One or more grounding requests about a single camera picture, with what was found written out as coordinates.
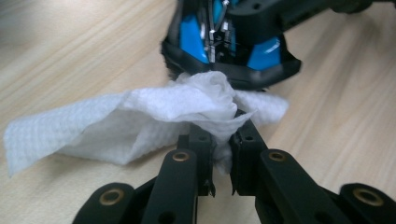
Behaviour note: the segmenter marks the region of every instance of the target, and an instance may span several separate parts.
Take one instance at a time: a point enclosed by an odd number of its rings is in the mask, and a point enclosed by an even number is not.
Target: brass screw hole
[[[124,196],[122,189],[110,189],[100,196],[99,202],[101,205],[113,205],[119,203]]]
[[[371,206],[379,207],[384,204],[384,200],[369,189],[354,189],[353,195],[362,203],[367,203]]]
[[[271,152],[269,154],[269,157],[273,161],[284,161],[286,159],[285,155],[283,155],[283,153],[280,152]]]
[[[178,152],[175,153],[172,158],[174,159],[174,161],[186,161],[190,158],[190,155],[186,152]]]

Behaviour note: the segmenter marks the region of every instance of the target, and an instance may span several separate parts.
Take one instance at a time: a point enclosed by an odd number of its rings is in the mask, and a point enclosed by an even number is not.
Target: white cloth
[[[238,106],[247,113],[235,119]],[[278,96],[233,90],[220,72],[181,75],[164,87],[103,95],[12,121],[4,135],[8,172],[54,152],[126,164],[174,144],[192,122],[215,136],[214,159],[227,173],[230,136],[250,118],[256,125],[277,122],[287,108]]]

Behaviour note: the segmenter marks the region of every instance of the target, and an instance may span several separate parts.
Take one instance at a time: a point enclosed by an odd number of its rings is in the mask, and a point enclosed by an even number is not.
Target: black bracket
[[[268,149],[249,120],[230,139],[233,192],[255,196],[261,223],[396,223],[396,202],[363,184],[339,195],[315,183],[287,152]],[[215,195],[210,133],[191,125],[170,151],[156,178],[134,189],[112,183],[99,188],[79,210],[74,224],[196,223],[197,197]]]

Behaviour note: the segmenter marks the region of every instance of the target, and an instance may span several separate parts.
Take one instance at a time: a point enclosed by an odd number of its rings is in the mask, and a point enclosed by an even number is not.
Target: crumpled tissue
[[[230,136],[248,119],[277,122],[288,102],[258,91],[235,91],[221,72],[180,75],[160,88],[103,95],[16,119],[4,135],[8,172],[14,175],[54,153],[127,164],[171,146],[194,123],[215,136],[216,165],[230,172]],[[240,108],[247,113],[235,118]]]

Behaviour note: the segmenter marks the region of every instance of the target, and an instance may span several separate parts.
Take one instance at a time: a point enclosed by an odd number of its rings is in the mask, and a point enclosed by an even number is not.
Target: wood grain surface
[[[160,42],[176,0],[0,1],[0,129],[93,96],[161,86]],[[396,199],[396,10],[326,11],[286,33],[301,73],[271,88],[290,101],[260,127],[269,147],[291,153],[323,187],[361,182]],[[71,223],[110,182],[138,187],[172,147],[118,166],[51,155],[12,177],[0,150],[1,223]],[[200,198],[198,223],[259,223],[254,199],[231,196],[215,172],[216,198]]]

